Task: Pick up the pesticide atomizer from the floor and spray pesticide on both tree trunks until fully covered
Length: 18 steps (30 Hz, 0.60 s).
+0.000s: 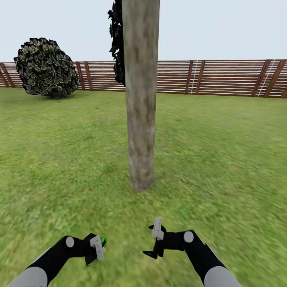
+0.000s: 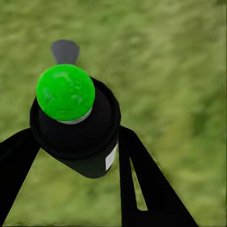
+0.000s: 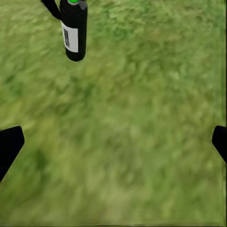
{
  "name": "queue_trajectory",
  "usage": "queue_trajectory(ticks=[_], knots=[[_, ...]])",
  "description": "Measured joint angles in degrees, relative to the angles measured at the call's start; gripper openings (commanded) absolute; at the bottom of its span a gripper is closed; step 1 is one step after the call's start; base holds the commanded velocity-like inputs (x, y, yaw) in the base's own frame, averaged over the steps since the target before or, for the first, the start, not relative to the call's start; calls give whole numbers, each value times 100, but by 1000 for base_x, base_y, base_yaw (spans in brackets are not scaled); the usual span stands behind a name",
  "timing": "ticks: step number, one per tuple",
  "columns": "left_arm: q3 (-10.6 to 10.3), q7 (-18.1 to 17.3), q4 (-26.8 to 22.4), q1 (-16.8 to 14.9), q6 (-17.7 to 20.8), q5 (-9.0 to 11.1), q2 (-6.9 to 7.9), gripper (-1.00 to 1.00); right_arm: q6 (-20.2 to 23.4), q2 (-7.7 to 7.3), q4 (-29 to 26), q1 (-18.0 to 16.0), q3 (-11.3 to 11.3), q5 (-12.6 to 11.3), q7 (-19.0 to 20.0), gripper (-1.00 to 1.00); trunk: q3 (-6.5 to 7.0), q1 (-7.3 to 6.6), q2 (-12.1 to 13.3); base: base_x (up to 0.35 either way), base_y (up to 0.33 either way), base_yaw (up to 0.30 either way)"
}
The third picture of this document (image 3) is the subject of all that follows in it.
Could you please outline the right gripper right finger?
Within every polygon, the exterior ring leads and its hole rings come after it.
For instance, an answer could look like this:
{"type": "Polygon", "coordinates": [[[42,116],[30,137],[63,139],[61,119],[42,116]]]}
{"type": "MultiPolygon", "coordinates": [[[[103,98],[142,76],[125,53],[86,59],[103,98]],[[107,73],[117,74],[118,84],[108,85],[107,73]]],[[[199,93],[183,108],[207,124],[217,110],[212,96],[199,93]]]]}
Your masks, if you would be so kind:
{"type": "Polygon", "coordinates": [[[227,128],[216,126],[212,143],[227,164],[227,128]]]}

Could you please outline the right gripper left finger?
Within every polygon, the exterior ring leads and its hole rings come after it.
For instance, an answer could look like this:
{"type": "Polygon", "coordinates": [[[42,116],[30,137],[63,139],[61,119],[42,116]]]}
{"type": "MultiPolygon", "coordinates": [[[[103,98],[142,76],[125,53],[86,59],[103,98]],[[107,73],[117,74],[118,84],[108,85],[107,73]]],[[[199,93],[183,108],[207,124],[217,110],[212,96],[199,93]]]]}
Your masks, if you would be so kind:
{"type": "Polygon", "coordinates": [[[20,126],[0,131],[0,183],[25,143],[20,126]]]}

